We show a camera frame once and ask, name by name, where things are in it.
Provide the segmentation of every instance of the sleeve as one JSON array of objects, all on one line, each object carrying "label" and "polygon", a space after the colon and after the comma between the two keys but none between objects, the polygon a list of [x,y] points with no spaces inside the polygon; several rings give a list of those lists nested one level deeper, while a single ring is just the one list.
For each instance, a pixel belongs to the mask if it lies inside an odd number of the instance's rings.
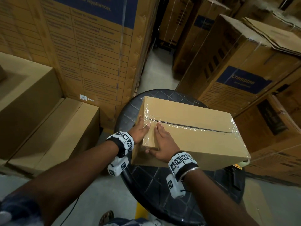
[{"label": "sleeve", "polygon": [[31,197],[10,194],[0,204],[0,226],[44,225],[40,207]]}]

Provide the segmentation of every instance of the gray floor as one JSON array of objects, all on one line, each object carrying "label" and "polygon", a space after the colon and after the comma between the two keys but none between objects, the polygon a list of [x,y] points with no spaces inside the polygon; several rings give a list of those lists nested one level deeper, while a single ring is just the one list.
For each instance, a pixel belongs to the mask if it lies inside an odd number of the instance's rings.
[{"label": "gray floor", "polygon": [[[178,80],[171,71],[172,57],[162,49],[153,50],[146,62],[141,77],[138,93],[151,89],[175,89]],[[99,143],[105,140],[108,133],[103,133]],[[0,176],[0,200],[26,182],[18,177]],[[295,226],[301,222],[301,189],[263,181],[247,179],[246,189],[260,192],[248,192],[246,201],[250,211],[259,216],[261,226]],[[256,200],[265,200],[266,205],[258,205]],[[96,226],[102,214],[113,210],[115,216],[134,218],[136,200],[127,190],[120,177],[101,177],[96,179],[80,196],[79,201],[64,223],[64,226]],[[70,212],[73,204],[54,222],[58,226]]]}]

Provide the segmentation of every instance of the forearm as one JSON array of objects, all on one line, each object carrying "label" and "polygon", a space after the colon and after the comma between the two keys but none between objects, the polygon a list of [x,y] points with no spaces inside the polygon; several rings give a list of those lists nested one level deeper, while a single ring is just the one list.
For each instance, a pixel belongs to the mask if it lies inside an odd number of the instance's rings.
[{"label": "forearm", "polygon": [[47,170],[15,192],[34,198],[45,226],[51,225],[117,154],[117,145],[106,141]]},{"label": "forearm", "polygon": [[204,219],[211,226],[258,226],[248,213],[226,195],[201,170],[185,176],[185,183],[193,193]]}]

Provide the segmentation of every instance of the person's right arm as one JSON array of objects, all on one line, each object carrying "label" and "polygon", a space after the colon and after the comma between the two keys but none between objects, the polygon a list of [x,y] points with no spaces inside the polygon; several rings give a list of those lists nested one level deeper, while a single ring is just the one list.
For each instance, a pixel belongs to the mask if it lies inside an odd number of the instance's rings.
[{"label": "person's right arm", "polygon": [[[160,123],[156,125],[154,132],[159,151],[150,149],[146,152],[168,163],[180,149]],[[208,225],[258,226],[248,213],[226,195],[202,170],[197,169],[187,173],[184,182],[194,195]]]}]

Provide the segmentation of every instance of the diamond pattern surface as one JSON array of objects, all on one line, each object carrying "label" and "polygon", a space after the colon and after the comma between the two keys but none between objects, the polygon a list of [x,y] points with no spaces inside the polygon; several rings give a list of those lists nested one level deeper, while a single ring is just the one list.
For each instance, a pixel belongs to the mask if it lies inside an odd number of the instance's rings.
[{"label": "diamond pattern surface", "polygon": [[[124,107],[117,120],[115,132],[126,132],[133,127],[144,96],[206,107],[202,102],[173,90],[146,91],[134,97]],[[239,203],[241,201],[245,186],[244,171],[235,170],[231,172],[227,169],[221,169],[205,171],[205,173],[235,202]],[[137,201],[159,219],[175,225],[207,225],[193,195],[189,191],[182,198],[173,199],[171,197],[166,182],[166,177],[169,174],[169,169],[164,167],[129,165],[123,171],[122,179]]]}]

